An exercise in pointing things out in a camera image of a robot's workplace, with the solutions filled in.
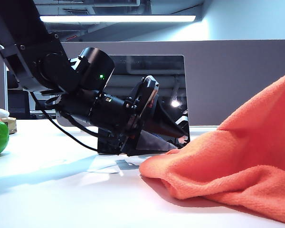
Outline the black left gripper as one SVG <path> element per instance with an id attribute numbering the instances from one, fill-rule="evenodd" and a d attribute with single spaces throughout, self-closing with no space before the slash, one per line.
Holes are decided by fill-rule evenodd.
<path id="1" fill-rule="evenodd" d="M 134 97 L 128 97 L 123 106 L 123 141 L 139 138 L 142 128 L 150 133 L 162 134 L 170 137 L 188 136 L 179 127 L 162 106 L 162 100 L 157 95 L 159 83 L 149 75 L 141 80 L 135 89 Z M 151 118 L 147 119 L 152 110 L 154 99 L 156 107 Z"/>

